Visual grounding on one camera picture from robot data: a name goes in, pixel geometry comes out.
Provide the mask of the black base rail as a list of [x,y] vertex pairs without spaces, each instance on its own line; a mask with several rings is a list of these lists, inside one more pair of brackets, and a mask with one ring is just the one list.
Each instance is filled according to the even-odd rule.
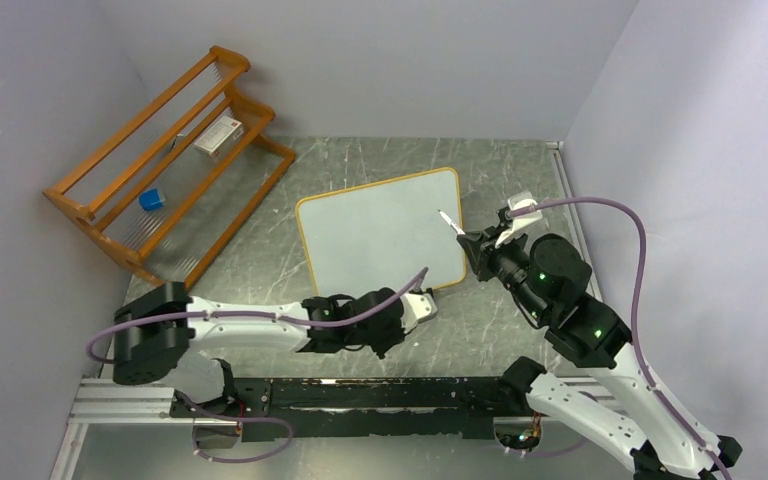
[[492,440],[499,418],[532,415],[526,395],[545,368],[518,358],[497,376],[369,379],[228,378],[206,412],[252,420],[242,441],[459,435]]

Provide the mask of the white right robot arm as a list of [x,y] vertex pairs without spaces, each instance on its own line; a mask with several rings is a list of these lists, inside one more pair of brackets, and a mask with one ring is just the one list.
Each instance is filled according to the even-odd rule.
[[497,279],[553,349],[621,407],[607,408],[520,357],[499,381],[508,412],[530,408],[561,421],[636,479],[711,479],[737,463],[742,447],[736,439],[714,434],[678,404],[665,404],[674,396],[644,374],[629,326],[587,293],[592,269],[569,241],[546,234],[533,243],[521,236],[500,244],[501,232],[492,227],[458,234],[473,273],[481,281]]

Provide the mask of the blue cube block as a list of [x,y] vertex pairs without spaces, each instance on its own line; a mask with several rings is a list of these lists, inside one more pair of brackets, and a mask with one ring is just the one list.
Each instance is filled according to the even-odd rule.
[[160,210],[164,207],[165,203],[165,195],[158,188],[145,190],[138,196],[138,204],[146,212]]

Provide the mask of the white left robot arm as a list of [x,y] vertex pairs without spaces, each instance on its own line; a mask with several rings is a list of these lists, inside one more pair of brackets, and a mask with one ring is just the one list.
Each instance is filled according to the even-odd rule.
[[220,348],[265,348],[334,354],[368,347],[379,358],[438,312],[431,290],[391,288],[360,297],[310,297],[285,305],[222,304],[191,296],[181,282],[157,287],[114,315],[113,379],[135,386],[161,382],[221,416],[237,388],[229,363],[207,356]]

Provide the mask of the yellow framed whiteboard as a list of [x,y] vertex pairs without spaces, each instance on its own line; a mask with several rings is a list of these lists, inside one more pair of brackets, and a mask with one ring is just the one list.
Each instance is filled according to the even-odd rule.
[[462,221],[459,177],[441,167],[301,199],[297,225],[317,294],[360,296],[463,281],[467,264],[448,219]]

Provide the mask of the white marker pen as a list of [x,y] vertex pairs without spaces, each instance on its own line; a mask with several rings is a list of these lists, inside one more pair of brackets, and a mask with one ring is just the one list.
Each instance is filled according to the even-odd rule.
[[446,212],[439,210],[438,214],[444,221],[444,223],[456,234],[456,235],[464,235],[465,231],[462,229],[460,225],[458,225]]

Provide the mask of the grey cardboard box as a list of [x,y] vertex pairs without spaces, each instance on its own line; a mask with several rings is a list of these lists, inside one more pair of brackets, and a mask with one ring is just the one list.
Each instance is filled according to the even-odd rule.
[[223,115],[215,120],[193,143],[193,148],[212,160],[225,155],[244,132],[243,123]]

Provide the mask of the orange wooden rack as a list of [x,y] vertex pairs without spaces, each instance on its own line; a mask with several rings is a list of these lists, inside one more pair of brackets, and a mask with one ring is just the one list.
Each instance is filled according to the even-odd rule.
[[[133,276],[193,287],[296,159],[266,133],[274,109],[241,89],[250,67],[244,55],[211,47],[45,197]],[[193,143],[223,115],[244,132],[212,160]],[[146,212],[138,196],[152,188],[166,203]]]

